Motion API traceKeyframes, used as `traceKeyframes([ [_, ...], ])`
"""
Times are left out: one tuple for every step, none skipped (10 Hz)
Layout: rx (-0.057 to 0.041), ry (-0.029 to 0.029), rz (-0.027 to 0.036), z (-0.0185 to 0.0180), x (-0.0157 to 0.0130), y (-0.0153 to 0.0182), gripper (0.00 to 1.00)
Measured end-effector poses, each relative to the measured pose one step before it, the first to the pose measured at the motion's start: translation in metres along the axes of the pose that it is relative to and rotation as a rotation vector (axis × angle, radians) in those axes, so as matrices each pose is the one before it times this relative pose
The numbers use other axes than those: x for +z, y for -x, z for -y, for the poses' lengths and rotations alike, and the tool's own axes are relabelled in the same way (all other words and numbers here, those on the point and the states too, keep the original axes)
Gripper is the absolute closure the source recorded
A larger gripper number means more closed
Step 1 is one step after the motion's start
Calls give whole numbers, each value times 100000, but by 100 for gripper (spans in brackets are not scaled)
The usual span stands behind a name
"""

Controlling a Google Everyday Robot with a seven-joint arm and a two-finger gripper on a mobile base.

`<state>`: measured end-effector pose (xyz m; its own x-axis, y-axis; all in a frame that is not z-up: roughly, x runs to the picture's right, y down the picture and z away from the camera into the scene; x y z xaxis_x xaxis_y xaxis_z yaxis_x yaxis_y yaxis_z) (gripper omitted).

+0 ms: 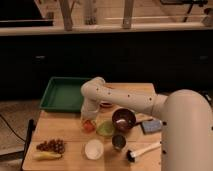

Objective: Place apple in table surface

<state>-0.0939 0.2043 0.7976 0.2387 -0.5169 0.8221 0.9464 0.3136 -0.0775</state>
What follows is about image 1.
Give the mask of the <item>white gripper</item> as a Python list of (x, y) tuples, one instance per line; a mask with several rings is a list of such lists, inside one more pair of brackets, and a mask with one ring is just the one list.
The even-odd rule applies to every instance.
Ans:
[(86, 122), (86, 120), (91, 120), (93, 125), (96, 125), (96, 117), (99, 112), (99, 103), (94, 100), (85, 99), (83, 101), (81, 107), (81, 117), (82, 117), (82, 124)]

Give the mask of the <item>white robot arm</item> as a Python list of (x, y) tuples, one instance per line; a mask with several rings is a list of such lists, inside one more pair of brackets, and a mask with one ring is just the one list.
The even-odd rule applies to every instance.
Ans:
[(198, 92), (170, 95), (108, 88), (95, 77), (81, 87), (81, 116), (95, 119), (107, 101), (162, 121), (161, 171), (213, 171), (213, 110)]

